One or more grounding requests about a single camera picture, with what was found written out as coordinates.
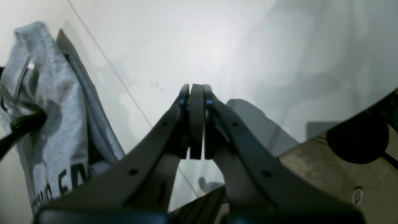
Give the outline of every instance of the screw hole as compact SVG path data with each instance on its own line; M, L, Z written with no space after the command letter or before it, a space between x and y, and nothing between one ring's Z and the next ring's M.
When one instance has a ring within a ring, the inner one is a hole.
M138 173L138 170L137 170L137 169L132 169L132 170L129 171L129 175L130 175L130 176L134 176L134 175L136 175L137 173Z
M271 176L272 176L272 173L270 173L270 172L268 172L268 171L263 171L262 174L263 174L263 176L265 176L265 177L271 177Z

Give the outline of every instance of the beige fabric surface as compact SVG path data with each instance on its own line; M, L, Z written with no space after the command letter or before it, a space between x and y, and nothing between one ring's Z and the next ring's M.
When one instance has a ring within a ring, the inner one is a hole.
M398 158L398 134L389 127L386 152ZM363 188L357 205L368 224L398 223L398 170L383 158L368 164L340 159L327 146L326 133L308 140L281 155L281 163L318 189L352 203L353 190Z

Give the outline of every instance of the black round object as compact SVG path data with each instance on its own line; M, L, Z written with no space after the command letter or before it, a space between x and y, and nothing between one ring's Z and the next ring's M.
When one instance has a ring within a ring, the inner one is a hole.
M332 151L350 163L370 163L388 145L388 127L376 116L362 113L330 129L326 139Z

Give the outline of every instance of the gray t-shirt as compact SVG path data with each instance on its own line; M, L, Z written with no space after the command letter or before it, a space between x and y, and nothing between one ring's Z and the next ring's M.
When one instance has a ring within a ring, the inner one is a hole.
M18 118L38 111L47 116L16 144L33 213L125 155L76 51L60 34L62 51L41 22L16 29L0 80L6 134ZM90 151L101 158L92 165Z

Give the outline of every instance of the black letters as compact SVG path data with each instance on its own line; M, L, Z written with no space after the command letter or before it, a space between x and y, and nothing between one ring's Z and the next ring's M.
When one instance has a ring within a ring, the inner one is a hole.
M68 187L67 186L62 186L62 178L66 176L66 170L64 169L59 175L58 175L58 188L59 188L59 193L61 196L63 196L66 192L68 192Z
M46 201L51 201L53 200L53 194L51 193L51 188L50 188L50 184L47 183L46 188L44 189L44 196L46 198Z
M72 188L76 189L77 185L78 185L78 173L80 173L83 182L85 182L87 180L86 178L86 171L84 170L84 166L82 163L78 163L75 165L72 165L70 167L70 174L71 174L71 178L72 178Z

